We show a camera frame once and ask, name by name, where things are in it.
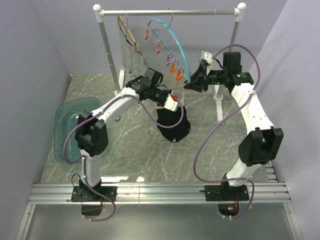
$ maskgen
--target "clothespin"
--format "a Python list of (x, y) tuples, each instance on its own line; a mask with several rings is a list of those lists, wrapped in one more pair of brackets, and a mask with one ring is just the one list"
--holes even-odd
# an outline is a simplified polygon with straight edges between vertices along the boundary
[(180, 79), (182, 79), (184, 77), (184, 76), (181, 76), (181, 69), (182, 68), (183, 68), (182, 66), (180, 68), (178, 68), (178, 72), (177, 72), (176, 77), (175, 77), (175, 79), (177, 81), (179, 81)]
[(174, 73), (175, 71), (177, 71), (179, 68), (175, 69), (175, 65), (176, 65), (176, 60), (173, 61), (171, 69), (170, 69), (170, 73)]
[(161, 51), (161, 41), (158, 41), (158, 45), (156, 46), (156, 54), (159, 54)]
[(145, 35), (144, 35), (144, 40), (147, 40), (147, 39), (148, 39), (149, 33), (150, 33), (150, 30), (149, 30), (149, 27), (147, 27), (147, 28), (146, 28), (146, 32), (145, 32)]
[(166, 66), (169, 66), (172, 62), (170, 61), (171, 59), (171, 53), (169, 52), (168, 53), (168, 56), (166, 57), (166, 62), (165, 62), (165, 65)]

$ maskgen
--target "black fabric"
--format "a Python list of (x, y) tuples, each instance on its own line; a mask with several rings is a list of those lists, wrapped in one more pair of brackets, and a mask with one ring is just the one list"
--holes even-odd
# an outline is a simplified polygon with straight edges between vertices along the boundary
[[(162, 135), (169, 141), (176, 143), (188, 135), (190, 131), (190, 122), (187, 119), (187, 110), (183, 107), (184, 115), (183, 119), (178, 126), (174, 128), (163, 128), (157, 126)], [(165, 108), (160, 108), (156, 110), (158, 114), (157, 122), (164, 126), (172, 126), (176, 124), (181, 118), (181, 107), (178, 107), (176, 111), (170, 111)]]

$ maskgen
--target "black mounting plate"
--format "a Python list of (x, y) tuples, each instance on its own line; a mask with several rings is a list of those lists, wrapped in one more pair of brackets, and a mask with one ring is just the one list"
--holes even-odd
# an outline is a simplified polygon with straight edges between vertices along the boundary
[[(246, 185), (242, 185), (241, 191), (237, 192), (237, 196), (239, 197), (239, 201), (248, 201), (249, 194)], [(234, 201), (235, 197), (226, 197), (225, 194), (222, 193), (222, 188), (220, 185), (206, 185), (204, 186), (204, 190), (200, 192), (204, 192), (205, 200), (207, 202), (222, 202), (222, 201)]]
[[(112, 201), (116, 200), (117, 196), (117, 187), (116, 186), (100, 186), (99, 193), (105, 195)], [(79, 186), (74, 186), (71, 196), (71, 202), (79, 203), (79, 202), (101, 202), (102, 197), (97, 197), (95, 200), (87, 199), (85, 194), (83, 193), (82, 188)]]

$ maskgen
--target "wall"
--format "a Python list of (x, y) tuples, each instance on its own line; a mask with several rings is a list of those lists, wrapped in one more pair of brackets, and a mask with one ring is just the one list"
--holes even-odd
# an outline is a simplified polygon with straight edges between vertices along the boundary
[[(166, 10), (170, 9), (234, 9), (240, 0), (30, 0), (37, 14), (43, 20), (51, 39), (57, 47), (67, 70), (73, 74), (110, 73), (99, 26), (93, 11), (94, 4), (105, 10)], [(245, 0), (247, 10), (240, 24), (236, 43), (243, 44), (258, 54), (275, 24), (287, 0), (256, 1)], [(169, 23), (171, 16), (154, 16)], [(151, 35), (144, 40), (151, 16), (129, 16), (128, 26), (133, 32), (150, 67), (163, 73), (167, 54), (156, 54), (157, 41)], [(105, 17), (111, 52), (117, 70), (122, 68), (119, 34), (116, 17)], [(201, 50), (215, 53), (230, 43), (234, 27), (233, 16), (174, 16), (171, 28), (179, 38), (186, 53), (191, 74), (197, 70), (198, 54)], [(152, 27), (178, 59), (183, 61), (175, 41), (160, 23)], [(252, 66), (248, 54), (242, 58), (244, 70)]]
[(31, 4), (0, 1), (0, 233), (14, 239), (70, 82)]
[[(258, 61), (260, 101), (284, 139), (273, 161), (306, 240), (319, 239), (319, 1), (288, 0)], [(256, 67), (251, 69), (256, 78)]]

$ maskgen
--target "gray cloth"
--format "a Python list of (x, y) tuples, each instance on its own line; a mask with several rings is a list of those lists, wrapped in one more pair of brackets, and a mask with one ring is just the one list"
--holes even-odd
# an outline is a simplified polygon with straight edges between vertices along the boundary
[(142, 54), (137, 42), (132, 43), (118, 23), (121, 59), (125, 71), (134, 77), (144, 75), (147, 71), (148, 64), (146, 57)]

